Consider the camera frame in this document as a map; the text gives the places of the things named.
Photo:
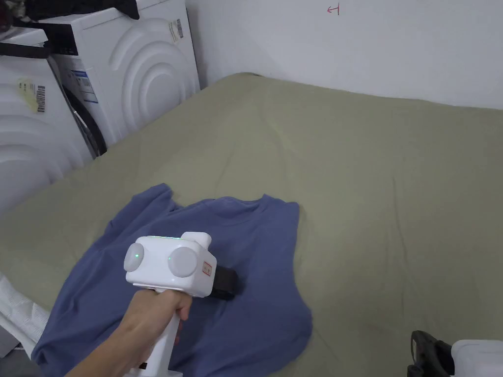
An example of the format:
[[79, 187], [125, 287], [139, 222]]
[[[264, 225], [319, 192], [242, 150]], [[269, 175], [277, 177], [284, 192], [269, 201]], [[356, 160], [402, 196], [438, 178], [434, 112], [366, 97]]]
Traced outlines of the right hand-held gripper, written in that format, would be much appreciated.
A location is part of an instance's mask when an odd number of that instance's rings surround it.
[[415, 330], [411, 334], [411, 355], [414, 364], [407, 366], [407, 377], [503, 375], [503, 342], [500, 340], [459, 340], [449, 345], [427, 332]]

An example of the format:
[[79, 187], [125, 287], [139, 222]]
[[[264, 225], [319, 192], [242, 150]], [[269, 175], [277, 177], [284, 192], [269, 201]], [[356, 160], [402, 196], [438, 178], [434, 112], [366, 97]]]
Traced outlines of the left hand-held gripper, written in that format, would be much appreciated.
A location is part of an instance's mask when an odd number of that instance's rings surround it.
[[209, 251], [211, 242], [204, 232], [185, 232], [179, 238], [140, 237], [124, 259], [126, 281], [158, 293], [173, 290], [192, 297], [232, 300], [238, 275], [217, 263]]

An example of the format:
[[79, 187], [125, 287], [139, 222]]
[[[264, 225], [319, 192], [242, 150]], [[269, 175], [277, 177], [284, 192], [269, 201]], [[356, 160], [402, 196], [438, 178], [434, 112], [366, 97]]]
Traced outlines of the person's left hand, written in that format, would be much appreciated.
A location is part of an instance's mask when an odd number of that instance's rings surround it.
[[115, 334], [132, 355], [144, 362], [175, 314], [183, 321], [188, 319], [191, 304], [192, 297], [178, 291], [138, 291]]

